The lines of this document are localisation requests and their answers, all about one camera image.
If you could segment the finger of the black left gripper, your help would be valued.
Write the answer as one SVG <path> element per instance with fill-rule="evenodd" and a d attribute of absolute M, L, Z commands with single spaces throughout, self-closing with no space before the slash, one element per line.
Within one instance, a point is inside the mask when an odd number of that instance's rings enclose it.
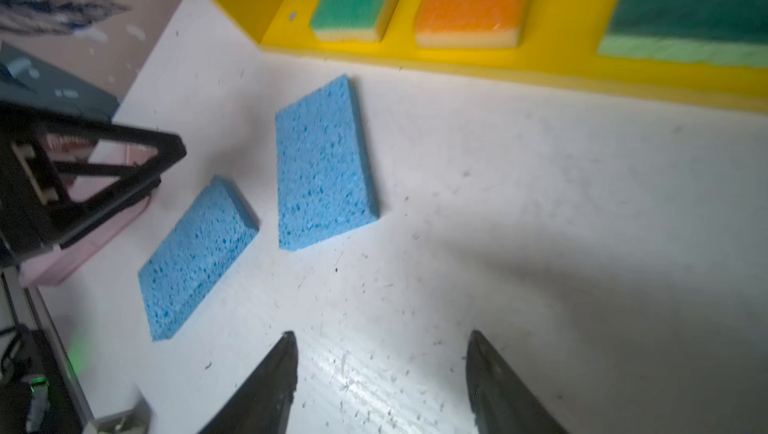
<path fill-rule="evenodd" d="M 155 147 L 140 166 L 53 161 L 43 147 L 48 133 L 89 141 Z M 136 204 L 159 186 L 162 173 L 186 156 L 175 133 L 110 124 L 45 108 L 1 106 L 1 263 L 24 261 L 65 247 L 112 215 Z M 62 175 L 114 176 L 116 182 L 86 200 L 68 194 Z"/>

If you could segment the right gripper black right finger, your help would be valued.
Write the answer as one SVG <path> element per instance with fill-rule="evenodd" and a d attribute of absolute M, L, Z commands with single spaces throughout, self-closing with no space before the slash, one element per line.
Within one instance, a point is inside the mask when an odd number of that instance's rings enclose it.
<path fill-rule="evenodd" d="M 479 330 L 469 337 L 466 382 L 480 434 L 566 433 Z"/>

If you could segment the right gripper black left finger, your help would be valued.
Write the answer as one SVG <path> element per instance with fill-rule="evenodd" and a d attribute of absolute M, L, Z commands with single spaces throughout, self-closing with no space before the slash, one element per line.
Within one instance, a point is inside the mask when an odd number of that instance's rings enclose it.
<path fill-rule="evenodd" d="M 296 336 L 286 331 L 201 433 L 285 433 L 298 383 L 298 360 Z"/>

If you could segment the blue sponge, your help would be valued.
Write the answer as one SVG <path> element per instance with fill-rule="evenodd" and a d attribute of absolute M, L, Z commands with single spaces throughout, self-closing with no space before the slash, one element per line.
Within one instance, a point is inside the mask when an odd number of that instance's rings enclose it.
<path fill-rule="evenodd" d="M 258 232 L 234 184 L 212 178 L 139 270 L 154 341 L 181 329 Z"/>
<path fill-rule="evenodd" d="M 348 76 L 275 116 L 279 247 L 297 251 L 370 224 L 379 204 Z"/>

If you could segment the orange foam sponge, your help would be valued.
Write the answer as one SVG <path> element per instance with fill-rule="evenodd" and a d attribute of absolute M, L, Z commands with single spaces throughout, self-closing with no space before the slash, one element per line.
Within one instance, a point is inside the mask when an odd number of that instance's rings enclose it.
<path fill-rule="evenodd" d="M 517 48 L 530 0 L 422 0 L 413 31 L 420 48 Z"/>

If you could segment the dark green scouring sponge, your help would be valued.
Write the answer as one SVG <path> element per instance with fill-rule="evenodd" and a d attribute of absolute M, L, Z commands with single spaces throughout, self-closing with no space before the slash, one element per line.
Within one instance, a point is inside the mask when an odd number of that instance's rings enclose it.
<path fill-rule="evenodd" d="M 618 0 L 600 56 L 766 68 L 767 0 Z"/>

